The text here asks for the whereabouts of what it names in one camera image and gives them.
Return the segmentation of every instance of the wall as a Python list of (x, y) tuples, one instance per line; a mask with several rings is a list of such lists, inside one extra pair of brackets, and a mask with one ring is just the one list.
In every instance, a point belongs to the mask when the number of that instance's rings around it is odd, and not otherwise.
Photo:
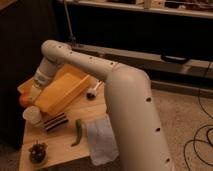
[(33, 76), (46, 39), (57, 39), (51, 0), (19, 0), (0, 11), (0, 139), (15, 148), (24, 128), (16, 88)]

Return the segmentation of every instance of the small white cup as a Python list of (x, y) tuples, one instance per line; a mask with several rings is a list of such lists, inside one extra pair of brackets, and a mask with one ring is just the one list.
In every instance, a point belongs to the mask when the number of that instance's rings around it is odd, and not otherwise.
[(41, 125), (42, 116), (39, 108), (37, 106), (27, 107), (23, 112), (23, 118), (31, 123), (32, 125), (38, 127)]

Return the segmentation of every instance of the green chili pepper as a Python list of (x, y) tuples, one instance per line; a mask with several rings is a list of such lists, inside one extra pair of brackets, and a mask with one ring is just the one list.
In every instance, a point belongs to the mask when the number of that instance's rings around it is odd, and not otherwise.
[(76, 137), (76, 140), (74, 143), (72, 143), (71, 146), (76, 146), (80, 143), (81, 141), (81, 138), (82, 138), (82, 134), (83, 134), (83, 131), (82, 131), (82, 126), (81, 126), (81, 119), (77, 119), (75, 121), (75, 127), (76, 127), (76, 132), (77, 132), (77, 137)]

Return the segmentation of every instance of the terrazzo floor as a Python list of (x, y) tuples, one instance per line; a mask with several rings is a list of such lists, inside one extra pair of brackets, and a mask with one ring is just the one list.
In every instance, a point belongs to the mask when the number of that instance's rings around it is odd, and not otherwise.
[[(166, 91), (153, 90), (154, 100), (166, 134), (171, 155), (175, 162), (176, 171), (187, 171), (183, 149), (185, 143), (193, 139), (196, 130), (207, 124), (213, 124), (201, 109), (198, 98), (190, 95), (176, 94)], [(201, 98), (201, 103), (208, 113), (213, 116), (213, 99)], [(206, 130), (198, 134), (198, 138), (206, 140)], [(213, 132), (209, 134), (213, 141)], [(196, 143), (199, 155), (213, 164), (213, 148), (205, 143)], [(0, 143), (0, 171), (18, 171), (20, 151), (15, 151), (4, 143)], [(187, 145), (186, 159), (191, 171), (212, 171), (213, 168), (201, 162), (195, 155), (192, 143)], [(58, 171), (119, 171), (120, 160), (104, 166), (95, 167), (90, 158), (84, 158), (43, 170)]]

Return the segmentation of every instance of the dish towel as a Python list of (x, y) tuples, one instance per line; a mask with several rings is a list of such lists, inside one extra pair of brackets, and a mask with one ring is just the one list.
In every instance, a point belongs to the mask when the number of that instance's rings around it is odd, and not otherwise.
[(114, 161), (119, 153), (109, 117), (86, 123), (90, 157), (95, 166)]

